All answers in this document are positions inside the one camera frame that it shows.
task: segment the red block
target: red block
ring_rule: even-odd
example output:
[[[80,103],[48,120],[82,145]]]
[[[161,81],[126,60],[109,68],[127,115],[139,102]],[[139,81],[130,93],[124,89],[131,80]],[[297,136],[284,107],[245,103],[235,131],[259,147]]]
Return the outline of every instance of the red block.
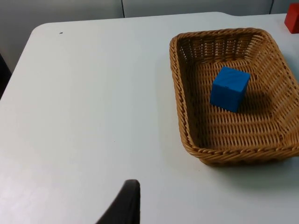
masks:
[[[299,33],[299,3],[290,4],[285,18],[285,25],[288,27],[290,33]]]

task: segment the basket weave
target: basket weave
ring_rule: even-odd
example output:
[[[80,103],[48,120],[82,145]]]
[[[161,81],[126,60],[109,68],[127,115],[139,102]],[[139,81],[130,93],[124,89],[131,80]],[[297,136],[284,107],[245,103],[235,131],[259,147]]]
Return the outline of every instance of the basket weave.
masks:
[[[170,42],[179,131],[208,165],[299,155],[299,86],[270,34],[238,28],[179,34]],[[223,66],[251,74],[238,113],[210,105]]]

